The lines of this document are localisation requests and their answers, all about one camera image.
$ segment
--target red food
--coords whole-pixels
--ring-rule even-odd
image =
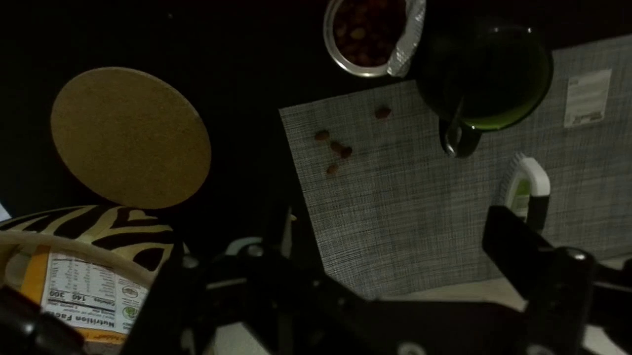
[[[333,40],[351,64],[376,68],[388,62],[402,26],[402,0],[343,0],[333,19]]]

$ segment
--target gray placemat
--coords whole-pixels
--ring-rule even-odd
[[[447,159],[414,82],[282,109],[327,275],[363,297],[497,277],[479,249],[487,208],[515,153],[552,184],[544,236],[598,257],[632,251],[632,36],[554,54],[542,105],[521,125],[485,135],[475,155]],[[611,70],[605,121],[564,129],[570,76]],[[376,121],[374,109],[390,107]],[[337,163],[313,133],[353,149]]]

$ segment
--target dark background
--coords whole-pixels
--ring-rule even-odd
[[[625,0],[428,0],[532,25],[550,48],[632,32]],[[278,109],[384,86],[341,74],[321,44],[325,0],[11,0],[0,5],[0,202],[15,216],[104,204],[58,163],[56,92],[76,74],[124,66],[181,92],[212,145],[210,176],[187,204],[155,212],[199,255],[268,236],[301,194]]]

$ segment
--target nutrition label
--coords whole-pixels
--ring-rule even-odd
[[[564,129],[605,119],[611,70],[574,76],[568,80]]]
[[[72,328],[128,334],[143,299],[143,287],[82,259],[49,253],[41,309]]]

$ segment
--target crumb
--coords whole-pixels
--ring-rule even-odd
[[[335,174],[337,174],[337,165],[329,165],[327,170],[325,170],[325,176],[327,178],[335,178]]]
[[[331,141],[331,143],[329,143],[329,149],[339,155],[339,153],[343,151],[343,145],[337,143],[337,141]]]
[[[313,135],[313,141],[327,141],[329,139],[329,131],[317,131],[315,135]]]
[[[384,121],[384,119],[388,119],[390,117],[390,109],[388,107],[384,107],[384,105],[380,105],[380,107],[376,107],[376,111],[374,111],[374,119],[376,121]]]
[[[349,159],[353,155],[353,149],[351,147],[345,147],[343,151],[339,151],[339,159]]]

